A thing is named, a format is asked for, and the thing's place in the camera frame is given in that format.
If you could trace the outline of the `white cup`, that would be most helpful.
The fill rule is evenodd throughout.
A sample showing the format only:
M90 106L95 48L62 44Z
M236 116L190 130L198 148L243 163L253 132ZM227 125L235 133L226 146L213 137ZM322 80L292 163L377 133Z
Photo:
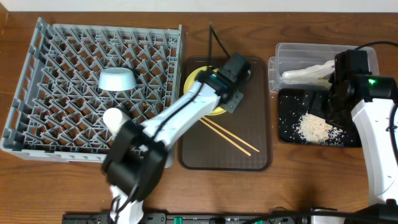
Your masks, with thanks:
M129 121L130 117L118 108L110 108L104 112L103 122L112 135L117 135L122 125Z

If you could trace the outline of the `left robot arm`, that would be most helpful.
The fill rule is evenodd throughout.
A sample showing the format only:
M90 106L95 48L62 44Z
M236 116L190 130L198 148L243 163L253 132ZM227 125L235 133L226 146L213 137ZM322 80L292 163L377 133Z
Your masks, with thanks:
M118 108L105 111L103 121L115 137L101 166L113 194L109 223L140 222L143 201L159 183L170 147L217 107L241 101L238 89L250 69L249 60L240 54L230 56L217 71L207 67L186 94L141 124Z

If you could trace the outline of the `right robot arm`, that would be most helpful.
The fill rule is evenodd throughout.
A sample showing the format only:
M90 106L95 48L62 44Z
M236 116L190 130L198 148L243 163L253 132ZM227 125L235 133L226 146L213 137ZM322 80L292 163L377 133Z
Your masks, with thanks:
M369 205L344 215L314 209L309 223L397 223L397 84L392 77L373 75L364 50L335 56L335 71L325 98L313 97L308 113L327 124L358 133L366 163Z

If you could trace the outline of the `yellow plate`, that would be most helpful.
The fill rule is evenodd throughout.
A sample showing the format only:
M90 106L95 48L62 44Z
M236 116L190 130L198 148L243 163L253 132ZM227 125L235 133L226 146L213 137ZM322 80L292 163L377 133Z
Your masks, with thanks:
M186 94L191 89L191 87L193 86L193 84L195 82L195 78L199 74L199 72L205 71L206 69L207 69L207 66L202 66L200 68L197 68L196 70L194 70L193 72L191 72L189 74L189 76L185 80L185 83L184 83L184 86L183 86L183 94ZM223 114L225 112L226 112L226 110L223 109L222 107L217 107L208 115L209 116L216 116L216 115L221 115L221 114Z

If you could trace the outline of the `light blue bowl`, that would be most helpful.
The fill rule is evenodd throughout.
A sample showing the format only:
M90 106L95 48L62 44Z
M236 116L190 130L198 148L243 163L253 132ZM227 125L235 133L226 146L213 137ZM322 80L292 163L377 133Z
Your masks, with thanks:
M128 68L111 67L100 72L98 87L106 91L126 91L137 86L134 72Z

